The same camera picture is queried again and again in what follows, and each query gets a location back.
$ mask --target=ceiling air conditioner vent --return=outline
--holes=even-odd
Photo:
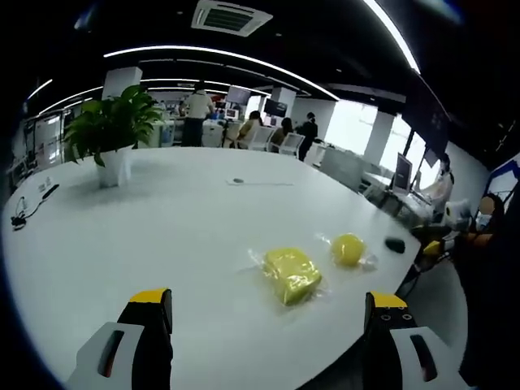
[[[248,37],[272,17],[265,12],[246,6],[201,0],[193,14],[192,28]]]

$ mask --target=black ceiling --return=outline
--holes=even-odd
[[[111,51],[151,45],[227,50],[275,64],[316,84],[361,85],[406,93],[408,63],[362,0],[229,2],[265,11],[273,19],[250,37],[236,37],[191,29],[197,0],[149,4],[105,1],[94,8],[88,2],[66,6],[46,3],[24,10],[21,28],[28,34],[27,42],[24,47],[13,43],[10,49],[26,59],[23,72],[32,75],[27,77],[27,89],[30,92],[35,88],[37,78],[40,82],[54,79],[31,99],[29,114],[102,85],[106,71],[111,68],[138,63],[144,78],[203,78],[254,88],[277,85],[278,82],[267,78],[274,77],[311,93],[314,98],[330,99],[284,73],[217,54],[155,50],[103,58]],[[455,15],[459,16],[458,21],[453,21],[425,6],[425,0],[377,2],[400,29],[422,76],[457,124],[450,134],[452,140],[488,166],[518,152],[518,126],[505,145],[495,151],[517,117],[520,102],[517,75],[520,45],[513,43],[514,33],[518,32],[513,29],[518,25],[513,21],[512,6],[505,0],[495,0],[492,4],[484,0],[451,1],[457,6],[452,9],[458,9]],[[90,17],[84,18],[87,23],[83,28],[74,29],[82,12]],[[151,59],[190,59],[222,65],[140,62]],[[332,92],[341,98],[367,99],[359,94]]]

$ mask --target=green leaves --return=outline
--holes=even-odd
[[[161,110],[154,108],[153,98],[140,85],[126,88],[120,97],[89,101],[81,106],[81,114],[66,128],[67,154],[77,163],[79,158],[93,155],[104,167],[102,152],[117,150],[138,141],[148,145],[154,131],[152,123],[161,120]]]

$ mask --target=yellow sponge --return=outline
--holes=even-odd
[[[344,234],[332,242],[334,261],[342,266],[354,267],[359,263],[365,244],[354,234]]]
[[[270,250],[266,253],[264,271],[284,305],[304,300],[318,287],[322,275],[309,258],[296,248]]]

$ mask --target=black computer mouse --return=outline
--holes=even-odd
[[[399,254],[403,254],[406,249],[405,242],[401,238],[387,238],[384,241],[384,244],[394,252],[398,252]]]

